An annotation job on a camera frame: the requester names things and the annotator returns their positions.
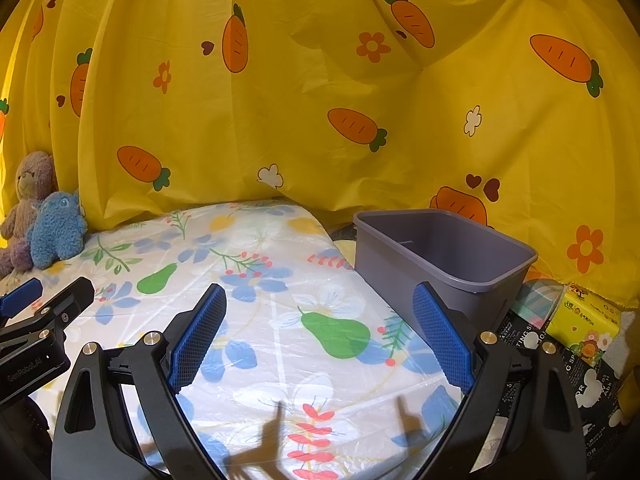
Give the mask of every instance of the green pear print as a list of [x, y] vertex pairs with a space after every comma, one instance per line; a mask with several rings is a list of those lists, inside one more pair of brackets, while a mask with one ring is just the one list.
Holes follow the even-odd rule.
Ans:
[[156, 292], [160, 292], [166, 287], [166, 283], [177, 268], [177, 264], [169, 264], [158, 270], [158, 272], [142, 278], [136, 287], [142, 294], [155, 294]]
[[302, 325], [322, 348], [337, 359], [350, 359], [364, 352], [371, 333], [366, 325], [354, 319], [334, 319], [317, 312], [302, 313]]

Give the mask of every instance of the blue textured pad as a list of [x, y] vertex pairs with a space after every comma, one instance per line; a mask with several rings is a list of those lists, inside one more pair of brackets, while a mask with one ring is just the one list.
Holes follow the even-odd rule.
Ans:
[[40, 280], [31, 278], [28, 282], [0, 298], [0, 316], [14, 317], [42, 296]]
[[221, 286], [216, 285], [209, 297], [203, 299], [205, 303], [172, 353], [167, 382], [176, 394], [193, 382], [226, 314], [226, 294]]
[[471, 354], [423, 284], [416, 286], [414, 290], [414, 314], [447, 381], [460, 387], [468, 395], [474, 385]]

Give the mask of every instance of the bed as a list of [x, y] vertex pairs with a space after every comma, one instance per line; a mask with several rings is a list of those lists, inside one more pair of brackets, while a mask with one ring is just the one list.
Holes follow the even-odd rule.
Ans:
[[[173, 212], [93, 234], [79, 256], [18, 280], [33, 276], [44, 294], [23, 317], [78, 276], [95, 286], [66, 330], [72, 362], [89, 341], [133, 344], [193, 308], [210, 283], [225, 288], [225, 320], [178, 400], [231, 477], [254, 464], [252, 478], [273, 477], [274, 465], [291, 479], [378, 478], [416, 449], [424, 460], [461, 400], [428, 346], [299, 206]], [[34, 394], [52, 429], [67, 378]], [[148, 461], [161, 466], [133, 387], [125, 395]], [[278, 431], [269, 422], [280, 402]], [[262, 445], [268, 431], [277, 448]]]

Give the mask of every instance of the pink plush toy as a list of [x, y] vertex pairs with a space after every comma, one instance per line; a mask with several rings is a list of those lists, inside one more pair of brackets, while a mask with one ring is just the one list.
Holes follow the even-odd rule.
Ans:
[[56, 171], [50, 155], [33, 152], [21, 161], [15, 175], [15, 189], [20, 202], [11, 208], [0, 225], [0, 235], [8, 241], [6, 248], [0, 248], [0, 278], [14, 269], [29, 270], [33, 267], [25, 234], [38, 215], [34, 204], [42, 202], [56, 187]]

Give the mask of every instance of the yellow curtain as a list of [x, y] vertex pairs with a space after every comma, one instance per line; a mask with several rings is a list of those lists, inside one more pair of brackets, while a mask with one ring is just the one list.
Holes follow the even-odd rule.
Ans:
[[326, 224], [439, 207], [634, 307], [639, 52], [616, 0], [22, 0], [2, 207], [33, 150], [100, 230], [279, 195]]

